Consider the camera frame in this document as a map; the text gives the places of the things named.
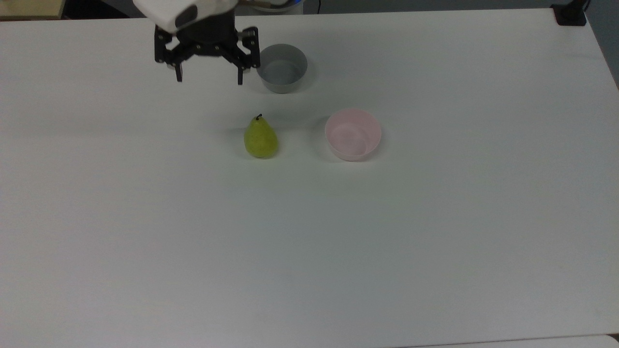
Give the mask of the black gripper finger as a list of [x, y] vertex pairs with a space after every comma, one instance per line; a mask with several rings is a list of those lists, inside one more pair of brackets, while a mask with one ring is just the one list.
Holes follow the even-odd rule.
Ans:
[[175, 48], [168, 49], [167, 44], [172, 42], [173, 35], [159, 26], [154, 31], [154, 58], [156, 62], [164, 63], [175, 70], [178, 82], [183, 81], [182, 64], [194, 55], [193, 43], [179, 43]]
[[243, 85], [243, 75], [261, 66], [259, 30], [248, 27], [241, 32], [232, 29], [223, 42], [223, 57], [238, 69], [238, 85]]

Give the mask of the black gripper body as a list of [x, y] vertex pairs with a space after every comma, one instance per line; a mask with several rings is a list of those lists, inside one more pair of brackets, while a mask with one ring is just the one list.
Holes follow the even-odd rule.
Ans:
[[176, 36], [184, 44], [195, 43], [201, 46], [237, 44], [235, 13], [223, 13], [203, 18], [180, 29]]

